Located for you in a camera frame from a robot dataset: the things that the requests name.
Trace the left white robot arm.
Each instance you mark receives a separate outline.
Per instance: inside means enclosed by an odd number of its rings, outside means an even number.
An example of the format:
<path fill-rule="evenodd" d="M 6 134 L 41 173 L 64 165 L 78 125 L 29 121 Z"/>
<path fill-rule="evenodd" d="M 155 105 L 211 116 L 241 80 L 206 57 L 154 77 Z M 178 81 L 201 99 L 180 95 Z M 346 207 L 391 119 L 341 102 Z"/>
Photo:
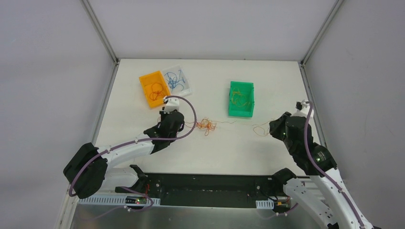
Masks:
<path fill-rule="evenodd" d="M 118 165 L 140 156 L 147 156 L 167 148 L 179 139 L 184 129 L 184 115 L 178 110 L 160 112 L 160 121 L 134 140 L 116 146 L 96 147 L 83 144 L 63 169 L 68 180 L 70 197 L 84 199 L 105 187 L 128 187 L 134 193 L 145 189 L 146 180 L 140 170 L 119 170 Z"/>

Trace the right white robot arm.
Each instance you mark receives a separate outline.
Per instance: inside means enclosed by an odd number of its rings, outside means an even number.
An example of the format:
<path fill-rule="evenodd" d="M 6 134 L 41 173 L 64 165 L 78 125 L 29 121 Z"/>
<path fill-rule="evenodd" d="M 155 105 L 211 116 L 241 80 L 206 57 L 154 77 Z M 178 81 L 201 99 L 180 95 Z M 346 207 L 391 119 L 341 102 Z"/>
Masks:
<path fill-rule="evenodd" d="M 329 150 L 314 142 L 310 118 L 310 114 L 286 112 L 269 123 L 269 133 L 284 143 L 297 166 L 318 187 L 325 202 L 307 193 L 303 184 L 286 168 L 273 175 L 273 193 L 292 197 L 327 229 L 373 229 L 375 226 L 360 211 L 347 190 Z"/>

